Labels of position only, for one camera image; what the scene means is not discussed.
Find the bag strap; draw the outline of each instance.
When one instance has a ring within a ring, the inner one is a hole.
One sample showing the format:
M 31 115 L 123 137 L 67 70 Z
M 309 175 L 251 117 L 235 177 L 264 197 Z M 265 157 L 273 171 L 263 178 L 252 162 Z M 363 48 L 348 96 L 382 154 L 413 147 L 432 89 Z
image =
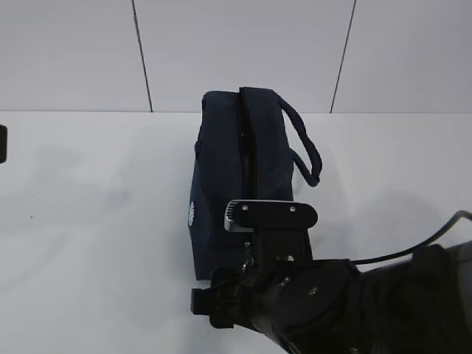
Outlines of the bag strap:
M 303 178 L 306 180 L 308 185 L 310 187 L 315 187 L 319 183 L 319 174 L 322 171 L 323 167 L 322 159 L 314 143 L 307 135 L 307 130 L 301 116 L 298 114 L 297 111 L 295 111 L 295 109 L 291 105 L 289 105 L 283 98 L 281 98 L 281 96 L 277 95 L 277 97 L 279 100 L 280 108 L 288 115 L 288 118 L 290 119 L 292 125 L 295 128 L 296 133 L 298 134 L 298 137 L 302 141 L 302 144 L 308 153 L 308 157 L 311 162 L 311 172 L 308 170 L 307 166 L 303 162 L 302 158 L 300 158 L 298 153 L 296 153 L 292 149 L 290 149 L 291 158 L 292 160 L 294 160 L 295 165 L 300 170 L 300 173 L 302 174 Z

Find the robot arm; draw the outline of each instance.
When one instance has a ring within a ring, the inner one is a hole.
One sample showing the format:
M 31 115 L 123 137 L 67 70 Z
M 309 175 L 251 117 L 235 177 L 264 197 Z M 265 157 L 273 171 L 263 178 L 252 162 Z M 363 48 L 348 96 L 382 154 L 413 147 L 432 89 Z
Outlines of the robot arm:
M 293 354 L 472 353 L 472 242 L 422 243 L 410 261 L 361 273 L 367 260 L 312 259 L 311 206 L 233 201 L 225 218 L 253 246 L 241 271 L 218 269 L 192 291 L 192 312 L 213 327 L 255 330 Z

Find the white logo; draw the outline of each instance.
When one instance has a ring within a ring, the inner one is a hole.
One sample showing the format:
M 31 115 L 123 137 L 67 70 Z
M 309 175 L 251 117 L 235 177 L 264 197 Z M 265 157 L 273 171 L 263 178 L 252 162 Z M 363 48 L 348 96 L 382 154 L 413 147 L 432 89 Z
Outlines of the white logo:
M 194 217 L 195 217 L 195 205 L 192 202 L 190 203 L 190 208 L 189 208 L 189 227 L 192 227 Z

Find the fabric bag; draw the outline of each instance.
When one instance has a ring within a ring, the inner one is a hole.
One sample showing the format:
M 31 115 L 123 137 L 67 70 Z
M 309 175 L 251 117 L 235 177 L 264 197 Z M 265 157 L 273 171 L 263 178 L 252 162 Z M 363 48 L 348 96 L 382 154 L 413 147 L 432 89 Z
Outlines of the fabric bag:
M 311 171 L 288 145 L 282 111 L 308 152 Z M 224 229 L 226 205 L 233 199 L 292 201 L 294 163 L 315 187 L 322 160 L 302 118 L 278 94 L 245 87 L 204 95 L 188 219 L 197 280 L 245 263 L 251 235 Z

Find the black cable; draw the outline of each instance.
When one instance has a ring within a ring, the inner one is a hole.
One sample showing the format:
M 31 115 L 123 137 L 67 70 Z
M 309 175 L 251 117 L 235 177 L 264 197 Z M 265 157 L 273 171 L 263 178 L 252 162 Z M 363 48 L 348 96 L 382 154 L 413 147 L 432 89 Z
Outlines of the black cable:
M 466 218 L 466 219 L 472 221 L 472 212 L 468 212 L 467 210 L 460 210 L 460 211 L 456 212 L 453 215 L 453 217 L 450 218 L 449 221 L 447 223 L 445 223 L 445 225 L 441 229 L 439 229 L 438 232 L 436 232 L 430 238 L 424 240 L 422 243 L 418 243 L 416 246 L 410 247 L 409 249 L 405 249 L 403 251 L 396 252 L 396 253 L 387 254 L 387 255 L 381 256 L 381 257 L 368 258 L 366 260 L 353 260 L 351 262 L 356 264 L 356 265 L 362 265 L 362 264 L 371 264 L 371 263 L 383 262 L 384 260 L 393 260 L 395 258 L 406 256 L 408 254 L 413 253 L 413 251 L 415 249 L 419 248 L 419 247 L 424 247 L 424 246 L 432 244 L 438 238 L 443 236 L 447 231 L 449 231 L 451 229 L 451 227 L 454 226 L 454 224 L 457 221 L 459 221 L 461 218 Z

